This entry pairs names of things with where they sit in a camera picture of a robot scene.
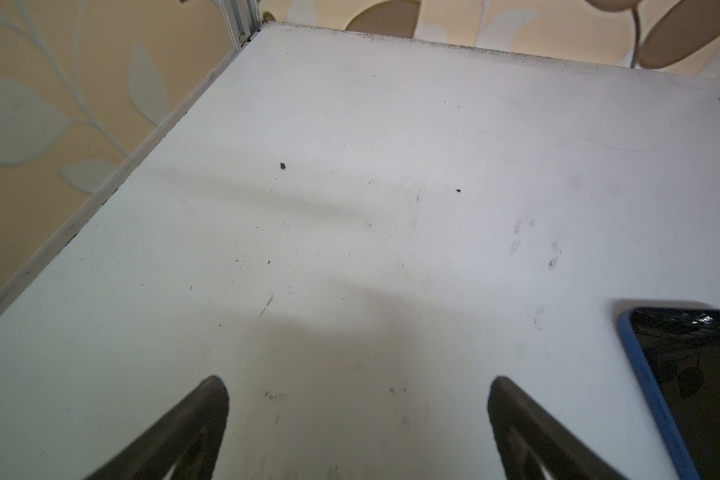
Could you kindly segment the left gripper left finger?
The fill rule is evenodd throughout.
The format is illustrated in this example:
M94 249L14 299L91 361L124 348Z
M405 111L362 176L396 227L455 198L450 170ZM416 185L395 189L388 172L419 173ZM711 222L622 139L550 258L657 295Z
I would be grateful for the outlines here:
M229 414L229 395L212 375L88 477L210 479Z

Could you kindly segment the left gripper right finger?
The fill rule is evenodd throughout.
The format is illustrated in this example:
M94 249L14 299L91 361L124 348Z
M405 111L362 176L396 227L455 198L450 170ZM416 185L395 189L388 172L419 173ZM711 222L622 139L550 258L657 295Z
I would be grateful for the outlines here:
M506 376L493 380L487 412L508 479L623 477Z

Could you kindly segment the phone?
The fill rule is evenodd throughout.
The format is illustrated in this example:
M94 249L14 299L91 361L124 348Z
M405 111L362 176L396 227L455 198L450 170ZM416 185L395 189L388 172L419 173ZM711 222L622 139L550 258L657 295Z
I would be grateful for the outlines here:
M720 310L640 306L618 335L681 479L720 479Z

